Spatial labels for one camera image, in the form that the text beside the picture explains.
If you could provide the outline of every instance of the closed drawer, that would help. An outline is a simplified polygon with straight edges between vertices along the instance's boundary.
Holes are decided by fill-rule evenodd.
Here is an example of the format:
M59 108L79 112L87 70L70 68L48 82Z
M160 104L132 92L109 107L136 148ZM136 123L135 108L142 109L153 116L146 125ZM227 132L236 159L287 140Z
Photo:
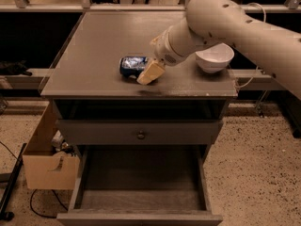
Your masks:
M216 226L199 146L89 146L57 219L80 225Z
M81 121L58 120L57 127L71 144L147 145L214 144L222 121Z

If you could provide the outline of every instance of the cable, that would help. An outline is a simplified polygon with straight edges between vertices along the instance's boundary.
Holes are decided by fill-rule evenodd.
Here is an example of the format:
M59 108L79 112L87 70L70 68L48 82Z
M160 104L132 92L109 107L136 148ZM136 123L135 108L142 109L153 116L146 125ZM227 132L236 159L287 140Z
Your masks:
M33 197L34 197L34 195L36 194L37 191L38 191L38 190L35 189L35 190L33 191L33 193L31 194L31 197L30 197L30 202L29 202L29 204L30 204L30 209L31 209L31 211L33 211L36 215L38 215L38 216L40 216L40 217L43 217L43 218L56 218L56 216L48 216L48 215L40 214L39 212L37 212L37 211L33 208L33 206L32 206L32 200L33 200ZM57 196L57 194L55 193L55 191L52 190L52 192L55 194L55 197L57 198L57 200L58 200L58 202L61 204L61 206L64 207L64 209L66 209L66 210L68 211L68 208L61 202L61 200L58 198L58 196Z
M262 10L262 12L263 12L263 22L265 23L265 22L266 22L266 11L265 11L264 7L263 7L262 5L260 5L260 4L258 4L258 3L249 3L248 5L253 6L253 7L258 7L258 8L260 8L260 9ZM237 89L241 89L241 88L243 88L243 87L246 87L248 84L250 84L250 83L252 82L252 80L254 79L257 70L258 70L258 66L256 66L254 75L253 75L248 81L246 81L246 82L245 82L243 85L241 85L241 86L235 85L235 87L236 87Z
M2 141L0 141L0 144L3 145L12 154L12 156L16 158L16 160L18 160L18 157L9 149L8 146L6 146Z

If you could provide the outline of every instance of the desk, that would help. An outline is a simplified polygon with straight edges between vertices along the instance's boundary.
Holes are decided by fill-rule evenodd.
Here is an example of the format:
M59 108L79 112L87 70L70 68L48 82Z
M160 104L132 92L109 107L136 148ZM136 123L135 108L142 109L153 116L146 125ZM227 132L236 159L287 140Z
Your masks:
M88 12L41 95L64 138L84 149L64 225L217 225L202 164L237 96L229 72L203 73L193 56L154 83L119 74L126 56L183 11Z

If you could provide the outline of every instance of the cardboard box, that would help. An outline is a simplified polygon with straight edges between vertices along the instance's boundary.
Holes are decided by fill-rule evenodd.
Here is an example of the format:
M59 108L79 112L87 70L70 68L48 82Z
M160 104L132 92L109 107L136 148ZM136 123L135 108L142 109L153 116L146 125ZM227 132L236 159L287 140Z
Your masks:
M54 156L51 140L57 131L55 121L49 104L25 147L23 161L29 189L74 189L80 160L77 156Z

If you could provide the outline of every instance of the bowl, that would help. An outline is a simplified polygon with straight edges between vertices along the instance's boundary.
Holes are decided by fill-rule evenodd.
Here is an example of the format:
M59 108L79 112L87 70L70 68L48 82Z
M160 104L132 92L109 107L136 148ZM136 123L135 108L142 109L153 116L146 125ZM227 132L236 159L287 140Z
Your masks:
M223 70L230 64L233 57L234 51L225 43L196 51L197 64L206 73L217 73Z

